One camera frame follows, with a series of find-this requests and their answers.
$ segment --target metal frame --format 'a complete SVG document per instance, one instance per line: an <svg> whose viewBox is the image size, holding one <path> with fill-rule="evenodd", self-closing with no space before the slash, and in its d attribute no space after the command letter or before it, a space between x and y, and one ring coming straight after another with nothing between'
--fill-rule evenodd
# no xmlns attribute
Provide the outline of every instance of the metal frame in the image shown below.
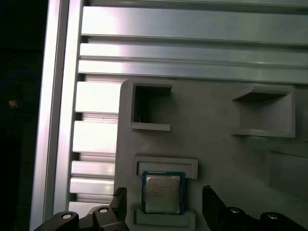
<svg viewBox="0 0 308 231"><path fill-rule="evenodd" d="M30 230L52 216L68 1L48 5Z"/></svg>
<svg viewBox="0 0 308 231"><path fill-rule="evenodd" d="M83 0L69 3L53 213L68 210Z"/></svg>

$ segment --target gray fixture plate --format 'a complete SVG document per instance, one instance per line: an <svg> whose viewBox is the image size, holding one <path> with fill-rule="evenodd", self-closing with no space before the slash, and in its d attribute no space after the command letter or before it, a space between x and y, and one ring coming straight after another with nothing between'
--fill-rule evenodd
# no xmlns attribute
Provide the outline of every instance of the gray fixture plate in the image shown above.
<svg viewBox="0 0 308 231"><path fill-rule="evenodd" d="M247 136L234 136L232 131L239 127L240 108L234 96L251 87L250 83L173 80L172 91L164 101L154 102L153 116L170 124L170 131L139 130L129 128L131 108L129 87L132 80L121 87L119 123L116 147L115 189L127 187L128 213L126 223L134 231L176 231L178 227L156 226L152 223L136 224L136 211L141 205L141 176L136 175L136 156L188 158L198 161L196 180L186 179L186 204L195 213L195 223L190 221L188 230L207 230L202 216L202 187L211 185L227 206L237 206L247 214L258 218L261 213L275 211L285 214L308 228L308 198L303 193L292 192L294 185L283 181L281 175L272 172L279 168L289 178L303 172L308 155L302 158L289 156L298 163L292 167L277 166L276 160L285 163L284 154L271 153L266 148L258 150L245 142ZM303 139L303 112L308 90L294 87L296 104L296 138ZM282 139L271 137L270 140ZM307 181L295 181L296 190L308 192Z"/></svg>

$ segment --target cpu holder slot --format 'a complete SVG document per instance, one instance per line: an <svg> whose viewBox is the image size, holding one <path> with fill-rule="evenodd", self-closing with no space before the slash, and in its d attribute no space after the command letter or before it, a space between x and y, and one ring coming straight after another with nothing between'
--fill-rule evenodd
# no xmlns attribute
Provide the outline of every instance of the cpu holder slot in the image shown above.
<svg viewBox="0 0 308 231"><path fill-rule="evenodd" d="M233 135L295 137L295 100L292 87L252 86L233 101L239 109L239 127Z"/></svg>
<svg viewBox="0 0 308 231"><path fill-rule="evenodd" d="M170 131L168 113L164 113L171 95L171 81L132 79L129 82L128 127L131 129Z"/></svg>

